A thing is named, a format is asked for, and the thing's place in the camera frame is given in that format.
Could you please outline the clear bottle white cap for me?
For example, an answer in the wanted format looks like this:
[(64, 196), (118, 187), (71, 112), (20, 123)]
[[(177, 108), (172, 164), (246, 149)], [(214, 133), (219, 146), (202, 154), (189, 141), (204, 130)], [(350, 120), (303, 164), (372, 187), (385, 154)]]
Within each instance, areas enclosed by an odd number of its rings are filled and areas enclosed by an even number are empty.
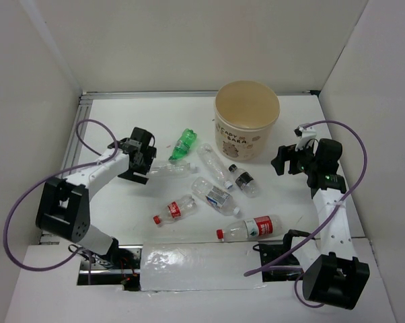
[(152, 165), (148, 176), (150, 178), (185, 178), (197, 173), (197, 167), (186, 160), (159, 161)]

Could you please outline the clear bottle black cap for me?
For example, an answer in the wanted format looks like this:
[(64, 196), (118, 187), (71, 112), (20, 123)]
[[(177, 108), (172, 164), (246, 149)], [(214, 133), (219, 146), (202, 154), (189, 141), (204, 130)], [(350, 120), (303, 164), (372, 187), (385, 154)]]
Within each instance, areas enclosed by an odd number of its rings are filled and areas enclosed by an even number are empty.
[(233, 181), (237, 187), (249, 198), (254, 198), (258, 195), (258, 185), (255, 179), (244, 169), (237, 167), (235, 164), (231, 164), (228, 167)]

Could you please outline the small red label bottle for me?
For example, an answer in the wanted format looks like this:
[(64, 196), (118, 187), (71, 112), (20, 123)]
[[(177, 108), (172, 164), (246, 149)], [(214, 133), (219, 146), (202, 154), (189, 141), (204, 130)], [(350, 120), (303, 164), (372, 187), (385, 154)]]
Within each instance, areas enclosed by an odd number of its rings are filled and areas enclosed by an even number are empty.
[(153, 217), (156, 225), (172, 224), (196, 213), (196, 202), (191, 194), (184, 195), (164, 207), (158, 215)]

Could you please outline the large red label bottle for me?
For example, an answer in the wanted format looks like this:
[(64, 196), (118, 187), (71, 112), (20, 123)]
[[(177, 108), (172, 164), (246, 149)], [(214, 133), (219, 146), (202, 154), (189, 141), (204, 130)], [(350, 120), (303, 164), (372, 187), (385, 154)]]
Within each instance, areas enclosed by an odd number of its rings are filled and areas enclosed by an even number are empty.
[(256, 241), (284, 233), (283, 224), (276, 215), (243, 219), (218, 229), (216, 236), (223, 242)]

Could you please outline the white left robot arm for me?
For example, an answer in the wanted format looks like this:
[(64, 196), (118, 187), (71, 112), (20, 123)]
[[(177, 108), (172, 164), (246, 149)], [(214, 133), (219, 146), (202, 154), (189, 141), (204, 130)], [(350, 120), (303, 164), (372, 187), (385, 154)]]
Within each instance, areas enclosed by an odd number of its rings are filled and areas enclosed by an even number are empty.
[(89, 166), (73, 174), (49, 178), (43, 187), (36, 226), (80, 245), (96, 256), (104, 268), (135, 268), (135, 257), (116, 238), (90, 221), (90, 201), (115, 177), (146, 184), (157, 149), (155, 137), (135, 127), (130, 137), (109, 144)]

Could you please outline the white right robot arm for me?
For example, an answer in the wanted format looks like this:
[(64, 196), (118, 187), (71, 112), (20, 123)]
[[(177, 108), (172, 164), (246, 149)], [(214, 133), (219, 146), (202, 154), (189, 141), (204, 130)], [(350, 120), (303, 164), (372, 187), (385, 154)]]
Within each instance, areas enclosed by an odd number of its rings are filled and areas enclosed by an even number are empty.
[(316, 207), (321, 230), (313, 235), (289, 231), (290, 242), (281, 247), (282, 259), (299, 262), (303, 270), (303, 296), (307, 301), (353, 309), (369, 279), (369, 265), (358, 259), (352, 243), (343, 196), (344, 178), (337, 173), (342, 145), (332, 139), (311, 139), (298, 145), (281, 145), (271, 161), (276, 173), (304, 173)]

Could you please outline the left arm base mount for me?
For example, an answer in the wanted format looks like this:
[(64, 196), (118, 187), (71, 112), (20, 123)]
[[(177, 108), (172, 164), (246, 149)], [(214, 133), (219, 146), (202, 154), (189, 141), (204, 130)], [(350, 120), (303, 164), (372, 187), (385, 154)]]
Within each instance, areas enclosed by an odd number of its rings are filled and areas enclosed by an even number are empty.
[(69, 252), (76, 252), (81, 257), (78, 286), (117, 286), (124, 291), (141, 290), (141, 251), (142, 248), (121, 248), (125, 253), (116, 264), (110, 264), (93, 252), (70, 244)]

